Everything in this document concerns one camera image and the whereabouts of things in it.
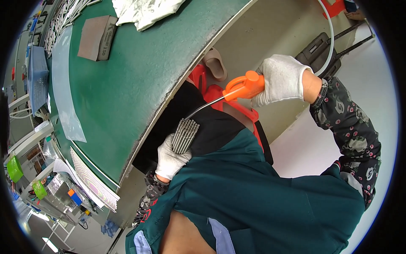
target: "blue plastic basket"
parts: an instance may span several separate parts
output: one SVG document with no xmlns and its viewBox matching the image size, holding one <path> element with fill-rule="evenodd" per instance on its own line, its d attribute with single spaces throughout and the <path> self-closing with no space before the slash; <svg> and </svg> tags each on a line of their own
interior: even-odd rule
<svg viewBox="0 0 406 254">
<path fill-rule="evenodd" d="M 32 115 L 41 108 L 48 97 L 48 67 L 43 47 L 31 47 L 27 87 L 30 96 Z"/>
</svg>

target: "stack of metal bars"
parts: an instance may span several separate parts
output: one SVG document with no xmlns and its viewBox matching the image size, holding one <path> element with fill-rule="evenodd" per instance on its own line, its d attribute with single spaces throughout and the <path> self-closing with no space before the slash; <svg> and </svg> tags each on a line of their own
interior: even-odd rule
<svg viewBox="0 0 406 254">
<path fill-rule="evenodd" d="M 62 33 L 66 26 L 73 25 L 74 21 L 82 14 L 82 11 L 90 5 L 101 2 L 102 0 L 64 0 L 56 10 L 50 22 L 49 29 L 45 35 L 44 48 L 51 56 L 52 47 L 56 39 Z"/>
<path fill-rule="evenodd" d="M 185 120 L 182 118 L 176 128 L 175 135 L 172 139 L 172 150 L 176 154 L 184 154 L 190 147 L 200 124 L 194 120 Z"/>
</svg>

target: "concrete floor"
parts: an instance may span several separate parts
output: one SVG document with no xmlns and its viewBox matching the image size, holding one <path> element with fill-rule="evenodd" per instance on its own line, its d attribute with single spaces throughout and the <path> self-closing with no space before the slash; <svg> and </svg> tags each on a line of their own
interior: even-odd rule
<svg viewBox="0 0 406 254">
<path fill-rule="evenodd" d="M 214 46 L 221 53 L 228 78 L 217 82 L 208 75 L 207 84 L 225 87 L 231 79 L 248 70 L 256 70 L 263 59 L 273 54 L 296 56 L 321 32 L 330 33 L 322 13 L 316 0 L 259 0 Z M 343 13 L 332 18 L 332 22 L 335 34 L 351 26 Z M 354 34 L 349 33 L 335 43 L 337 52 L 352 44 Z M 249 100 L 239 102 L 250 107 Z M 300 100 L 289 100 L 256 109 L 269 143 L 293 123 L 306 106 Z M 118 193 L 121 198 L 117 213 L 110 213 L 109 218 L 118 225 L 131 226 L 145 188 L 144 175 L 137 169 L 132 170 Z"/>
</svg>

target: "white cotton glove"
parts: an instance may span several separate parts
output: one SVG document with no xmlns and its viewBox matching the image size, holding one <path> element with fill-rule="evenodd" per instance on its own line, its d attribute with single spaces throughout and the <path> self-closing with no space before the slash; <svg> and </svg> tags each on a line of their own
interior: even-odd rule
<svg viewBox="0 0 406 254">
<path fill-rule="evenodd" d="M 176 154 L 172 150 L 172 138 L 174 133 L 169 134 L 165 141 L 158 147 L 158 166 L 155 174 L 172 180 L 173 176 L 192 158 L 188 150 L 185 154 Z"/>
<path fill-rule="evenodd" d="M 302 75 L 306 69 L 313 73 L 309 66 L 291 56 L 273 55 L 262 61 L 257 73 L 265 79 L 265 90 L 252 98 L 253 106 L 292 98 L 303 100 Z"/>
</svg>

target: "ceiling light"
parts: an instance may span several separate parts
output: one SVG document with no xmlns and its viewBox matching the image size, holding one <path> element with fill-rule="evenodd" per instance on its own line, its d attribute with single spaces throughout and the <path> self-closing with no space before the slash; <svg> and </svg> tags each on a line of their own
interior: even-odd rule
<svg viewBox="0 0 406 254">
<path fill-rule="evenodd" d="M 50 221 L 50 219 L 49 219 L 46 215 L 44 215 L 44 214 L 42 214 L 42 213 L 36 213 L 36 212 L 34 212 L 33 210 L 31 210 L 31 211 L 30 211 L 30 214 L 35 215 L 35 216 L 37 216 L 38 218 L 41 218 L 41 219 L 43 219 L 43 220 L 45 220 L 45 221 Z"/>
<path fill-rule="evenodd" d="M 43 237 L 42 240 L 47 243 L 47 245 L 52 249 L 53 252 L 58 252 L 58 248 L 51 242 L 51 240 L 48 240 L 48 238 L 46 237 Z"/>
</svg>

